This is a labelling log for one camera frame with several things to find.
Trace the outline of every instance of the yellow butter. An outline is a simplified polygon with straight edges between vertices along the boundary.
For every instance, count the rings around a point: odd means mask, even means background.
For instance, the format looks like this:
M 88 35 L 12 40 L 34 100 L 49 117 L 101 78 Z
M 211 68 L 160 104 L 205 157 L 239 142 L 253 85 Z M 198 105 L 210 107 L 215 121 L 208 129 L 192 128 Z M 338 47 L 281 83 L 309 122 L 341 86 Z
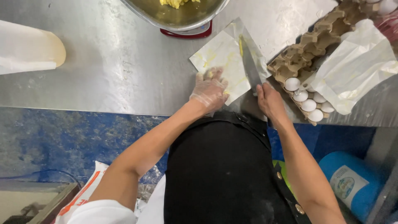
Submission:
M 171 5 L 172 7 L 178 9 L 179 6 L 184 5 L 189 0 L 160 0 L 161 5 Z

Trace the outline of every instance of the mixing bowl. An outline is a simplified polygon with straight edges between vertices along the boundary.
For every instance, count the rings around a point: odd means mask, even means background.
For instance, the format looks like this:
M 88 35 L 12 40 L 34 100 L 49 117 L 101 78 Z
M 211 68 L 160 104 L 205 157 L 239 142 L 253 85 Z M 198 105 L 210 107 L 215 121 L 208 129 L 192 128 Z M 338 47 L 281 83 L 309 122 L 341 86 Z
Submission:
M 230 0 L 189 1 L 175 9 L 159 0 L 121 0 L 131 11 L 148 23 L 170 31 L 198 28 L 225 8 Z

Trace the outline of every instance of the hand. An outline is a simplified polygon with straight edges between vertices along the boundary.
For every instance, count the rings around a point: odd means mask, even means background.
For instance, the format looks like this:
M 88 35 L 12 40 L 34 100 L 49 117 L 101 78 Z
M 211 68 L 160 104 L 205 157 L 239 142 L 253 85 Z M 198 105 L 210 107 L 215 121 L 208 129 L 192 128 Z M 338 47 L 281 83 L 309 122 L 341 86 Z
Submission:
M 261 111 L 272 120 L 274 125 L 291 123 L 286 114 L 281 94 L 273 89 L 268 83 L 263 86 L 257 85 L 258 106 Z
M 189 98 L 190 102 L 196 102 L 203 115 L 212 113 L 220 109 L 228 100 L 229 94 L 224 94 L 228 86 L 228 81 L 221 78 L 223 69 L 214 67 L 209 69 L 204 75 L 196 74 L 196 86 Z

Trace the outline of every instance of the kitchen scale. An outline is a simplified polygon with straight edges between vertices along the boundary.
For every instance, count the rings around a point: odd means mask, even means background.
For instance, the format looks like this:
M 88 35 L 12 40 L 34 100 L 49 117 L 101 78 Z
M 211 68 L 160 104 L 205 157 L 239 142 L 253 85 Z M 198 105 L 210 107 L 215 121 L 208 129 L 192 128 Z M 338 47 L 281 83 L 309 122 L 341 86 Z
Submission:
M 201 27 L 187 30 L 187 31 L 168 31 L 160 29 L 160 32 L 169 37 L 182 38 L 182 39 L 199 39 L 205 38 L 211 35 L 213 31 L 213 21 L 202 25 Z

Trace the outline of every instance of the steel countertop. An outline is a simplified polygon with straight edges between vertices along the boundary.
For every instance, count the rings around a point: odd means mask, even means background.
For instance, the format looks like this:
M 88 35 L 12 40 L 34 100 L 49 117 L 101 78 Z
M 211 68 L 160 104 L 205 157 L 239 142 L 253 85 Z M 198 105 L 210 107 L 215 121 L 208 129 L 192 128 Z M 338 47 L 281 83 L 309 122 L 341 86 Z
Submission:
M 334 0 L 231 0 L 205 39 L 166 37 L 120 0 L 13 0 L 0 2 L 0 20 L 53 32 L 67 58 L 56 70 L 0 75 L 0 106 L 170 116 L 187 102 L 196 69 L 188 60 L 232 20 L 240 17 L 271 60 L 320 17 Z M 306 123 L 280 90 L 295 123 Z M 343 116 L 320 124 L 398 126 L 398 76 L 372 89 Z M 246 93 L 227 110 L 258 114 Z

